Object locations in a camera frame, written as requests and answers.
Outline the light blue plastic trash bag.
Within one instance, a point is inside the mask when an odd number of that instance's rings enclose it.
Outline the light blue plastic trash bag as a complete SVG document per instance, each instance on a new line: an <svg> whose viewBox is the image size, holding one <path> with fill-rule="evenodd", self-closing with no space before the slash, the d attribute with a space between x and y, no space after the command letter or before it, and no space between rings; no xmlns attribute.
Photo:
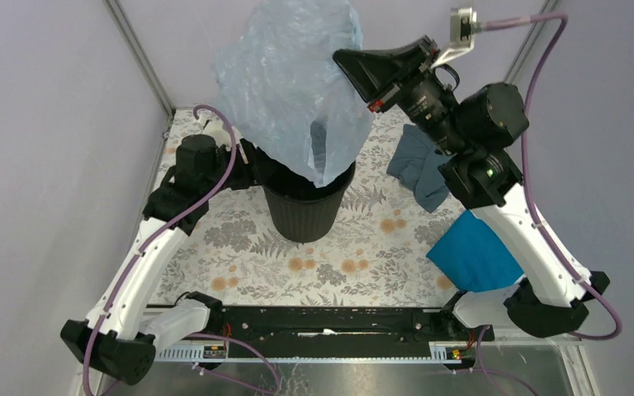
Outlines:
<svg viewBox="0 0 634 396"><path fill-rule="evenodd" d="M356 160L373 115L333 60L359 50L348 1L261 1L215 53L220 110L249 142L317 187Z"/></svg>

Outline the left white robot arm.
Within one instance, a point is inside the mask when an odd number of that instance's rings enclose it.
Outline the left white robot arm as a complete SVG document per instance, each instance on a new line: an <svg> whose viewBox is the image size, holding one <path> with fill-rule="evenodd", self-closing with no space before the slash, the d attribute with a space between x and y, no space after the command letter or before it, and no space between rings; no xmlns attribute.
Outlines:
<svg viewBox="0 0 634 396"><path fill-rule="evenodd" d="M243 190L256 179L241 150L243 139L218 145L205 134L182 139L159 187L147 199L143 219L125 260L85 319L69 319L60 337L87 369L122 384L138 384L157 353L198 333L225 334L220 300L191 292L171 309L146 319L144 311L161 275L224 189Z"/></svg>

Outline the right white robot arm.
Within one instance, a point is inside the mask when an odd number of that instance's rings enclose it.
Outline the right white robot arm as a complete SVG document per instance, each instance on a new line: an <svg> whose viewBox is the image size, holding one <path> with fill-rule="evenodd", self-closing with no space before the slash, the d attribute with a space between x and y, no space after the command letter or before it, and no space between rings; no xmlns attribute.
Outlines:
<svg viewBox="0 0 634 396"><path fill-rule="evenodd" d="M455 86L437 75L443 53L428 37L393 50L339 49L333 61L370 111L399 107L447 156L438 169L447 188L523 270L502 289L464 288L440 318L443 334L460 340L472 328L511 325L538 338L577 335L588 302L601 298L609 279L570 257L528 197L507 153L529 126L518 89L495 82L458 101Z"/></svg>

